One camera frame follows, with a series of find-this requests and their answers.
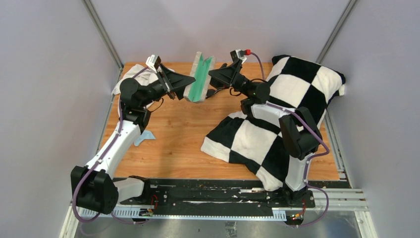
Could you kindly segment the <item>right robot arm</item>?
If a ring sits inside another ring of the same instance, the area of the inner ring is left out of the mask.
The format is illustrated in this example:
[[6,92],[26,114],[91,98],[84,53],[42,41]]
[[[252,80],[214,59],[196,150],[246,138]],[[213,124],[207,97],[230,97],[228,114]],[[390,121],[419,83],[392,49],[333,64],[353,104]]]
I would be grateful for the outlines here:
[[242,61],[209,71],[212,86],[244,95],[241,110],[227,116],[206,135],[201,150],[217,159],[242,164],[262,182],[266,191],[295,207],[308,192],[307,170],[322,136],[310,111],[270,101],[271,84],[248,79]]

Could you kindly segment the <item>light blue lens cloth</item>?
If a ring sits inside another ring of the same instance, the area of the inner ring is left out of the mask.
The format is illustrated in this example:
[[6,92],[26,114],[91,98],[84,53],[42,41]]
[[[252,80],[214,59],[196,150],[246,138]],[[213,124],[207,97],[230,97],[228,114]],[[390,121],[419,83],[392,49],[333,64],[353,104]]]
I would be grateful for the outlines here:
[[156,140],[154,134],[149,130],[144,130],[141,135],[134,140],[134,146],[139,146],[145,140]]

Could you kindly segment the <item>grey glasses case green lining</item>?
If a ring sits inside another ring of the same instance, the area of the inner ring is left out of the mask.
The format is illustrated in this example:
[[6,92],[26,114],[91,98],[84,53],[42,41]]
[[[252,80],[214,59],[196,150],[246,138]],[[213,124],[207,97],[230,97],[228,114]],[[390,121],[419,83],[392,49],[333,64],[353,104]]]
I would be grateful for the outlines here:
[[190,71],[190,76],[195,78],[195,82],[188,85],[183,94],[188,102],[201,103],[206,99],[211,79],[209,71],[214,69],[215,62],[214,56],[204,58],[202,52],[196,53]]

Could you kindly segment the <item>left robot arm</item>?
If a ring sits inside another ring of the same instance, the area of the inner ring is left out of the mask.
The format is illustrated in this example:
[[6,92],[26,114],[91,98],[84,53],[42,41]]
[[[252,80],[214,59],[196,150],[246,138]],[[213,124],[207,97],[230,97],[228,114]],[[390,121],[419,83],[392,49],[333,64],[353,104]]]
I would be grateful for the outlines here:
[[154,67],[157,80],[141,85],[134,77],[122,79],[119,85],[118,116],[110,138],[98,153],[84,166],[75,166],[70,174],[72,186],[72,210],[75,217],[84,223],[78,208],[100,214],[111,214],[118,203],[133,198],[138,204],[148,204],[152,198],[150,183],[146,178],[131,176],[114,181],[115,170],[130,146],[144,132],[151,111],[147,105],[160,101],[165,95],[182,99],[184,89],[195,78],[174,72],[164,65]]

